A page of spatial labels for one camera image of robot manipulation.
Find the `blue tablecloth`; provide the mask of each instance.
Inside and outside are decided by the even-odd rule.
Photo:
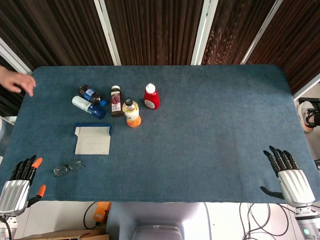
[[[31,195],[45,200],[278,203],[260,186],[280,191],[263,154],[269,145],[291,152],[320,197],[311,157],[284,73],[274,65],[49,66],[33,72],[34,97],[23,100],[0,165],[0,184],[14,165],[43,157]],[[157,110],[143,104],[155,84]],[[140,106],[130,128],[110,109],[99,120],[72,105],[80,85],[109,99],[119,85]],[[111,123],[109,155],[74,155],[78,123]],[[54,177],[53,168],[84,160],[85,168]]]

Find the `robotic hand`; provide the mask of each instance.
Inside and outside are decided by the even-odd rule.
[[[295,219],[304,239],[320,240],[320,216],[310,208],[315,196],[306,175],[299,169],[289,152],[275,149],[273,146],[269,148],[273,155],[268,151],[263,153],[271,163],[282,192],[270,191],[265,186],[261,186],[261,190],[271,197],[285,200],[295,208]]]
[[[34,155],[30,159],[20,161],[14,167],[9,181],[5,182],[0,196],[0,218],[2,220],[2,216],[19,216],[26,208],[44,196],[46,185],[40,187],[35,197],[28,199],[29,188],[33,183],[37,168],[42,163],[41,157],[36,158],[37,156]]]

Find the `bottle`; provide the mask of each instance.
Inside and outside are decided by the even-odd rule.
[[[101,99],[101,96],[98,92],[96,92],[89,85],[83,85],[79,88],[79,94],[81,97],[85,98],[92,104],[100,104],[101,107],[107,105],[105,100]]]
[[[80,96],[74,96],[72,98],[72,104],[76,107],[86,111],[87,113],[97,117],[98,119],[103,119],[106,115],[106,111],[98,106],[93,105],[89,101],[83,99]]]
[[[122,105],[122,110],[126,117],[126,123],[131,128],[137,128],[141,124],[141,117],[139,116],[139,106],[131,98],[127,98]]]
[[[124,115],[124,112],[122,111],[122,104],[124,103],[124,100],[122,98],[122,92],[120,91],[120,87],[117,85],[114,85],[111,87],[111,116],[112,117],[121,117]]]
[[[149,83],[144,91],[144,104],[149,109],[157,109],[160,106],[160,99],[155,85]]]

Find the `black cable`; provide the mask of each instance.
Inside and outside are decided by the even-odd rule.
[[[289,229],[289,218],[288,218],[288,215],[285,211],[285,209],[289,210],[289,211],[292,211],[291,209],[289,209],[288,207],[285,207],[285,206],[282,206],[280,204],[277,204],[279,205],[279,207],[282,209],[282,211],[284,212],[285,214],[285,218],[286,218],[286,228],[284,230],[283,233],[281,234],[273,234],[273,233],[270,233],[268,231],[266,231],[264,229],[264,227],[268,224],[269,220],[270,220],[270,216],[271,216],[271,209],[270,209],[270,205],[267,203],[267,207],[268,207],[268,217],[267,217],[267,220],[265,221],[264,224],[262,225],[259,225],[259,223],[257,222],[256,218],[254,217],[253,213],[252,213],[252,210],[251,208],[253,207],[254,204],[250,205],[249,206],[249,209],[248,209],[248,212],[247,212],[247,217],[248,217],[248,224],[249,224],[249,230],[246,232],[245,230],[245,226],[244,226],[244,223],[243,223],[243,220],[242,220],[242,215],[241,215],[241,204],[239,205],[239,215],[240,215],[240,220],[241,220],[241,225],[242,225],[242,229],[243,229],[243,232],[244,232],[244,236],[243,236],[243,240],[250,240],[250,239],[256,239],[256,238],[253,238],[251,237],[251,234],[257,234],[257,233],[264,233],[264,234],[268,234],[270,235],[273,239],[276,239],[276,237],[279,237],[279,236],[283,236],[284,234],[287,233],[288,229]],[[252,216],[253,220],[255,221],[255,223],[259,226],[255,229],[251,229],[251,225],[250,225],[250,219],[249,219],[249,214]],[[253,231],[257,231],[257,230],[263,230],[264,232],[253,232]]]
[[[285,209],[288,209],[290,212],[293,212],[294,214],[296,214],[296,212],[295,212],[295,211],[292,211],[290,208],[288,208],[288,207],[286,207],[286,206],[282,206],[282,205],[280,205],[280,203],[276,203],[276,204],[279,205],[280,207],[285,208]]]
[[[267,234],[270,234],[270,235],[275,236],[275,237],[280,237],[280,236],[285,235],[285,234],[287,233],[288,229],[289,229],[289,218],[288,218],[288,215],[287,215],[287,213],[286,213],[286,211],[285,211],[285,209],[284,209],[283,206],[281,206],[281,205],[278,205],[278,206],[279,206],[279,207],[281,208],[281,210],[284,212],[285,218],[286,218],[286,228],[285,228],[285,231],[284,231],[283,233],[281,233],[281,234],[273,234],[273,233],[268,232],[267,230],[265,230],[263,227],[261,227],[261,226],[259,225],[259,223],[258,223],[257,220],[255,219],[255,217],[252,215],[253,220],[254,220],[255,223],[260,227],[261,230],[263,230],[263,231],[265,231]]]
[[[12,240],[11,229],[10,229],[10,226],[9,226],[7,220],[0,216],[0,222],[3,222],[5,224],[6,228],[8,229],[9,240]]]
[[[240,205],[239,205],[239,215],[240,215],[240,221],[241,221],[242,229],[243,229],[243,236],[245,236],[245,235],[246,235],[246,230],[245,230],[244,221],[242,221],[242,216],[241,216],[241,205],[242,205],[242,202],[240,202]]]
[[[271,216],[270,205],[269,205],[269,203],[267,203],[266,205],[267,205],[267,208],[268,208],[268,216],[267,216],[266,221],[264,222],[264,224],[263,224],[262,226],[260,226],[260,225],[258,224],[259,227],[251,230],[251,228],[250,228],[249,214],[251,214],[251,216],[252,216],[253,219],[254,219],[253,213],[252,213],[252,211],[251,211],[251,208],[253,207],[253,205],[254,205],[254,203],[250,206],[250,208],[248,209],[248,212],[247,212],[247,214],[248,214],[248,222],[249,222],[249,231],[246,232],[245,235],[244,235],[244,239],[245,239],[245,240],[251,238],[251,233],[254,233],[253,231],[260,230],[260,229],[264,230],[263,228],[268,224],[268,222],[269,222],[269,220],[270,220],[270,216]]]
[[[87,227],[86,221],[85,221],[85,219],[86,219],[86,214],[87,214],[88,210],[91,208],[91,206],[92,206],[93,204],[96,204],[96,203],[97,203],[96,201],[93,202],[93,203],[91,203],[91,205],[86,209],[86,211],[85,211],[85,213],[84,213],[84,215],[83,215],[83,225],[84,225],[84,227],[85,227],[86,229],[94,229],[94,228],[96,228],[96,226],[99,225],[99,222],[97,221],[97,222],[95,223],[95,226],[94,226],[94,227]]]
[[[277,240],[274,236],[270,235],[267,232],[264,231],[256,231],[256,232],[252,232],[251,234],[268,234],[269,236],[271,236],[274,240]]]

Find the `white bottle cap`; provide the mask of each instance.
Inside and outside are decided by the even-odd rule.
[[[112,90],[112,89],[119,89],[119,90],[120,90],[120,87],[117,86],[117,85],[114,85],[114,86],[111,87],[111,90]]]
[[[155,85],[153,85],[152,83],[149,83],[146,87],[145,90],[148,94],[153,94],[156,91],[156,87]]]

